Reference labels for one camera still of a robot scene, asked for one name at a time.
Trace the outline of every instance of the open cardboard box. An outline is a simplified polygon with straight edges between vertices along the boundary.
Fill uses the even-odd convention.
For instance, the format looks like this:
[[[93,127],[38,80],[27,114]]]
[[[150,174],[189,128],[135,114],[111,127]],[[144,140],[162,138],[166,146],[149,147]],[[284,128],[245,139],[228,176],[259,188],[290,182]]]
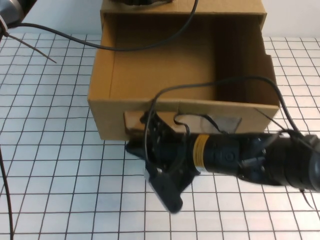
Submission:
[[[194,0],[152,6],[126,6],[104,0],[101,44],[138,47],[163,40],[186,22]],[[88,102],[100,137],[128,140],[141,133],[140,117],[160,90],[227,77],[263,76],[275,80],[261,29],[266,13],[261,0],[200,0],[194,19],[175,40],[131,52],[97,50]],[[229,132],[263,132],[279,109],[274,90],[250,80],[219,87],[190,88],[164,94],[160,117],[177,131],[175,113],[208,114]],[[211,133],[203,120],[185,116],[192,132]]]

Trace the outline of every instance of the black wire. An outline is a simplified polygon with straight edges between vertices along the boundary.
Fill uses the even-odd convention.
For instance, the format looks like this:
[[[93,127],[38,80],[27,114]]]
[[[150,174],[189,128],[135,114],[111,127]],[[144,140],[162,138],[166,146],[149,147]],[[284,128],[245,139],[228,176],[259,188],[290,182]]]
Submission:
[[[291,124],[293,130],[296,133],[299,133],[299,135],[302,136],[302,134],[300,133],[299,129],[297,128],[296,124],[294,123],[293,119],[291,118],[289,111],[287,109],[285,100],[278,88],[278,86],[271,81],[269,78],[263,77],[263,76],[239,76],[239,77],[230,77],[230,78],[226,78],[223,80],[219,80],[219,81],[214,81],[214,82],[207,82],[207,83],[198,83],[198,84],[183,84],[183,85],[177,85],[177,86],[172,86],[172,87],[168,87],[165,89],[162,89],[160,92],[158,92],[158,94],[154,97],[154,99],[151,102],[151,106],[149,108],[148,111],[148,117],[147,117],[147,121],[146,124],[144,126],[144,131],[143,131],[143,145],[144,145],[144,154],[145,154],[145,164],[146,167],[151,167],[151,162],[149,161],[149,157],[148,157],[148,149],[147,149],[147,140],[148,140],[148,129],[149,129],[149,124],[153,115],[153,112],[155,111],[155,107],[156,107],[156,103],[158,98],[170,91],[174,91],[174,90],[179,90],[179,89],[190,89],[190,88],[204,88],[204,87],[212,87],[212,86],[219,86],[219,85],[225,85],[225,84],[232,84],[232,83],[236,83],[236,82],[243,82],[243,81],[247,81],[247,80],[259,80],[259,81],[263,81],[268,83],[276,92],[280,104],[282,105],[283,111],[285,116],[287,117],[289,123]]]
[[[196,116],[196,117],[200,117],[200,118],[204,118],[205,120],[207,120],[212,126],[214,126],[214,128],[221,134],[226,134],[227,132],[226,131],[223,131],[223,130],[220,130],[218,124],[207,114],[196,114],[196,113],[183,113],[183,114],[179,114],[177,113],[175,116],[174,116],[174,120],[176,121],[176,118],[177,117],[180,117],[180,116],[187,116],[187,115],[190,115],[190,116]]]
[[[34,23],[16,23],[16,24],[10,25],[9,27],[10,28],[30,27],[30,28],[36,28],[36,29],[45,30],[45,31],[48,31],[50,33],[53,33],[53,34],[59,35],[61,37],[64,37],[66,39],[69,39],[71,41],[77,42],[79,44],[83,44],[83,45],[86,45],[86,46],[89,46],[89,47],[93,47],[93,48],[96,48],[96,49],[103,49],[103,50],[109,50],[109,51],[115,51],[115,52],[141,51],[141,50],[147,50],[147,49],[160,47],[160,46],[165,45],[168,42],[172,41],[173,39],[177,38],[178,36],[180,36],[188,28],[188,26],[190,25],[195,13],[196,13],[198,2],[199,2],[199,0],[194,0],[194,5],[193,5],[192,11],[190,12],[190,15],[189,15],[187,21],[180,28],[180,30],[178,30],[175,34],[171,35],[170,37],[168,37],[168,38],[166,38],[166,39],[164,39],[162,41],[159,41],[159,42],[147,45],[147,46],[138,46],[138,47],[133,47],[133,48],[122,48],[122,47],[118,48],[118,47],[102,46],[102,45],[94,44],[94,43],[91,43],[91,42],[80,40],[80,39],[75,38],[73,36],[69,36],[69,35],[67,35],[67,34],[65,34],[63,32],[54,30],[54,29],[52,29],[50,27],[46,27],[46,26],[42,26],[42,25],[38,25],[38,24],[34,24]]]
[[[15,233],[14,233],[14,220],[13,220],[13,214],[12,214],[11,198],[10,198],[9,184],[8,184],[8,180],[7,180],[4,160],[3,160],[2,154],[1,154],[1,148],[0,148],[0,168],[1,168],[2,178],[3,178],[3,185],[4,185],[4,189],[5,189],[6,201],[8,204],[10,240],[14,240]]]

